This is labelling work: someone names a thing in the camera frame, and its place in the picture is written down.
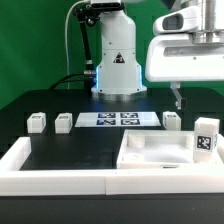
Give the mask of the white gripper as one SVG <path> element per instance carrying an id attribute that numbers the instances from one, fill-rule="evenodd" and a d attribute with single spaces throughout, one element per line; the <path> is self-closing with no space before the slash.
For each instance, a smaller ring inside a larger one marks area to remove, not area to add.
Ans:
<path id="1" fill-rule="evenodd" d="M 224 81 L 224 44 L 193 44 L 189 34 L 159 35 L 149 44 L 145 77 L 151 82 L 172 82 L 175 105 L 185 109 L 179 82 Z"/>

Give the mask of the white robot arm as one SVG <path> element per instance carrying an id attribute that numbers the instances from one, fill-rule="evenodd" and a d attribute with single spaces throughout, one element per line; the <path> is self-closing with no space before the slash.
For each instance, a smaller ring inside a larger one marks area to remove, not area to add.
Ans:
<path id="1" fill-rule="evenodd" d="M 90 0 L 101 14 L 102 60 L 93 95 L 128 100 L 146 91 L 142 80 L 168 82 L 179 109 L 186 81 L 224 81 L 224 0 L 161 0 L 171 11 L 153 24 L 146 67 L 136 61 L 136 27 L 124 0 Z"/>

